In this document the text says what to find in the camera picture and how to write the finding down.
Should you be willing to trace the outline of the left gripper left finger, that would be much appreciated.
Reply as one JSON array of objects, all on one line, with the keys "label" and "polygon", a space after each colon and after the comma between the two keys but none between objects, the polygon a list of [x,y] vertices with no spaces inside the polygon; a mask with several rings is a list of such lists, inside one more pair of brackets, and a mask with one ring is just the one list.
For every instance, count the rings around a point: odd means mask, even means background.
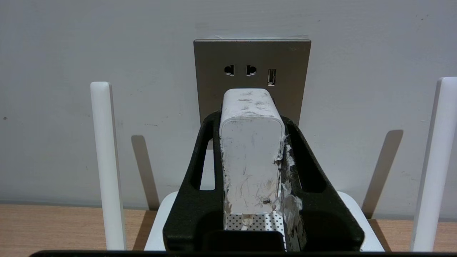
[{"label": "left gripper left finger", "polygon": [[[224,173],[219,142],[221,112],[209,114],[201,124],[190,163],[163,227],[165,249],[197,252],[203,238],[224,228]],[[200,189],[209,141],[213,141],[215,189]]]}]

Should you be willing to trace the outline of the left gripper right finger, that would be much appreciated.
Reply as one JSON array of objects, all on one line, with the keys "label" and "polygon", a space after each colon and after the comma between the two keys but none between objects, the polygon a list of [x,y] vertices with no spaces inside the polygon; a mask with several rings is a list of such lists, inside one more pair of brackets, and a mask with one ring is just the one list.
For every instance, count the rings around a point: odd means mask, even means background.
[{"label": "left gripper right finger", "polygon": [[288,252],[359,251],[363,229],[323,172],[298,126],[285,125],[280,207]]}]

